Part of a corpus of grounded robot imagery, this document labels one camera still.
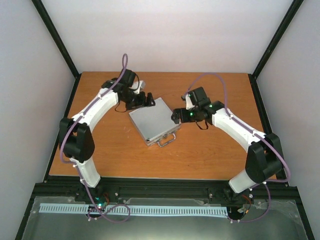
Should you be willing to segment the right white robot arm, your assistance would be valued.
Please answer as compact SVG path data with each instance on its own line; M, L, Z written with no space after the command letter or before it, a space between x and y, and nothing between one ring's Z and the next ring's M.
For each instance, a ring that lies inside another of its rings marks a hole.
M228 182L230 189L239 194L258 184L266 182L284 167L282 146L277 135L265 134L235 116L220 101L212 102L202 87L189 91L185 107L175 108L171 120L176 124L204 121L221 129L233 138L247 153L244 170Z

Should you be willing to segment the aluminium poker case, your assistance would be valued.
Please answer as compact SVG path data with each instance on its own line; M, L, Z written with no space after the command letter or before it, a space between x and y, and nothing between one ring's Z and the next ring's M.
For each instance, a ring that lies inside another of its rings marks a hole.
M176 140L181 124L172 121L172 110L161 97L154 102L154 106L133 110L129 117L148 147L157 144L163 148Z

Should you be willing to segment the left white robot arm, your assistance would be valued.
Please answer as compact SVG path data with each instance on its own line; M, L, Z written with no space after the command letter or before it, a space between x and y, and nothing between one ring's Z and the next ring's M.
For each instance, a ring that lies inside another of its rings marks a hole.
M127 110L155 106L152 93L144 92L145 83L129 69L123 69L118 77L101 85L97 95L73 117L64 117L59 123L59 158L64 164L71 164L78 172L80 182L87 186L86 195L92 201L103 198L104 188L93 154L95 143L93 131L103 116L114 106L123 102Z

